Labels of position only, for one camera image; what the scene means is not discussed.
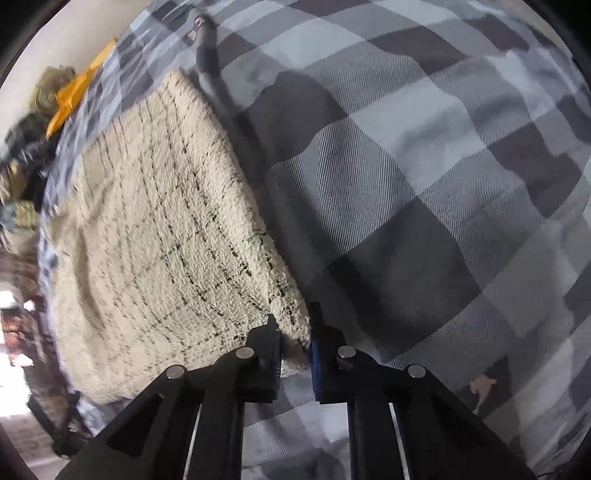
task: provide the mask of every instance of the silver screw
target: silver screw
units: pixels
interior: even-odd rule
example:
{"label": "silver screw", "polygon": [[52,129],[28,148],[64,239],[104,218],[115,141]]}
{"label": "silver screw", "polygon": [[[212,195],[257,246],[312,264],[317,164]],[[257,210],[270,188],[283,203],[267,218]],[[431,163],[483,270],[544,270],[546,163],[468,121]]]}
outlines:
{"label": "silver screw", "polygon": [[169,377],[170,380],[174,380],[175,378],[181,378],[184,375],[184,368],[181,365],[173,365],[168,367],[166,370],[166,376]]}
{"label": "silver screw", "polygon": [[427,370],[422,365],[411,365],[407,370],[408,374],[413,378],[422,378],[427,375]]}
{"label": "silver screw", "polygon": [[241,346],[238,350],[236,350],[236,356],[242,359],[250,358],[254,354],[255,351],[249,346]]}
{"label": "silver screw", "polygon": [[336,352],[339,354],[339,357],[341,358],[352,358],[357,353],[357,350],[354,346],[343,345],[340,346]]}

